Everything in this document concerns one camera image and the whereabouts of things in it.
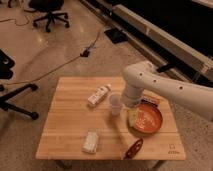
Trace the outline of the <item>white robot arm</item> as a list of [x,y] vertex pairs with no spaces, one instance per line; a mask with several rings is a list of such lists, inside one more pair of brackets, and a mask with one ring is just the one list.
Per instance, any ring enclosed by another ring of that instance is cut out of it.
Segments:
[[127,66],[122,76],[122,102],[127,107],[138,105],[143,91],[149,90],[213,122],[213,88],[159,76],[149,61]]

